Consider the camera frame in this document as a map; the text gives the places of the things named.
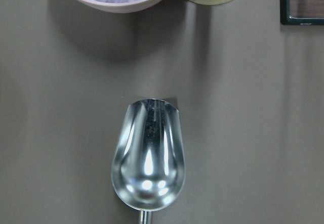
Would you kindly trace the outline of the dark mirrored glass tray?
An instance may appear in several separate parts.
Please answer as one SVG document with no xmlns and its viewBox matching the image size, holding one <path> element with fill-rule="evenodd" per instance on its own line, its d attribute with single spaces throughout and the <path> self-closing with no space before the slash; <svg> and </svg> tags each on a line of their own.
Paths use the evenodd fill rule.
<svg viewBox="0 0 324 224">
<path fill-rule="evenodd" d="M 323 0 L 280 0 L 282 25 L 323 25 Z"/>
</svg>

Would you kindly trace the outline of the metal ice scoop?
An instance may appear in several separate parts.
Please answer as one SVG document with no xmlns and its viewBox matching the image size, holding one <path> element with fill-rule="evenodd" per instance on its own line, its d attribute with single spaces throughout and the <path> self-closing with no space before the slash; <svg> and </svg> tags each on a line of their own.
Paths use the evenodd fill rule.
<svg viewBox="0 0 324 224">
<path fill-rule="evenodd" d="M 139 223 L 171 205 L 185 182 L 179 111 L 160 99 L 143 99 L 127 108 L 111 166 L 117 196 L 139 211 Z"/>
</svg>

